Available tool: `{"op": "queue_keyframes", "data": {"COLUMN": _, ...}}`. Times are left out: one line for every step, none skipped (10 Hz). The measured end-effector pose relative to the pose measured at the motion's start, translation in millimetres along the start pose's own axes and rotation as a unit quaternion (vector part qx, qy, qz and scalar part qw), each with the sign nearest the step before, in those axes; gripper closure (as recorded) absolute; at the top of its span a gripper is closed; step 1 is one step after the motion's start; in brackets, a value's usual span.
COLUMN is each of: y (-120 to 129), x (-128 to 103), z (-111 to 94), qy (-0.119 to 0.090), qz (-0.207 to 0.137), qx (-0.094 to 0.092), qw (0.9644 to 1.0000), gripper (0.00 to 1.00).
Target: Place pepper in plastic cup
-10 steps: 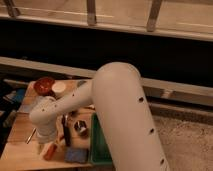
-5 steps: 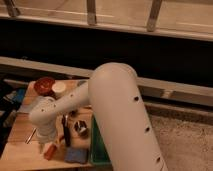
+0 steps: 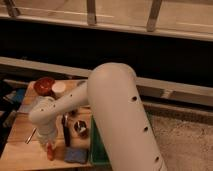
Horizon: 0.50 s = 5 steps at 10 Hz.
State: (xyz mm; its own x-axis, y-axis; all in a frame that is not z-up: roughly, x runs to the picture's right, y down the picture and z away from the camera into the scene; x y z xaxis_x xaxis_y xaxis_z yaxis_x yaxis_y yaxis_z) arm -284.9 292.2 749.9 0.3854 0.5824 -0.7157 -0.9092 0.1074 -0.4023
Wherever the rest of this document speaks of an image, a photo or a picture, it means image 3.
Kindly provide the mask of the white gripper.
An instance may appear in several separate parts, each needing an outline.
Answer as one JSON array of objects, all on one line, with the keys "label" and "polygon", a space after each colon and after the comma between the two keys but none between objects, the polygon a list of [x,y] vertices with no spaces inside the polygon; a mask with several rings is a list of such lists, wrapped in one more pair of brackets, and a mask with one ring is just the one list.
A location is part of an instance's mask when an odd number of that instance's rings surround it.
[{"label": "white gripper", "polygon": [[40,131],[37,131],[37,139],[42,148],[46,148],[48,143],[50,143],[52,147],[55,147],[57,135],[57,131],[52,131],[48,134],[44,134]]}]

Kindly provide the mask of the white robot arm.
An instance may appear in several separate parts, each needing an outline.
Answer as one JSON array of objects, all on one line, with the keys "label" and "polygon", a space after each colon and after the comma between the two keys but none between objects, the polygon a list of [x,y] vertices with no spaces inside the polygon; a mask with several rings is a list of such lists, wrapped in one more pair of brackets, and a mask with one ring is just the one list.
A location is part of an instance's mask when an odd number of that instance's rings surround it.
[{"label": "white robot arm", "polygon": [[56,117],[88,105],[113,171],[168,171],[136,88],[135,71],[123,63],[96,67],[88,80],[29,113],[42,138],[53,138]]}]

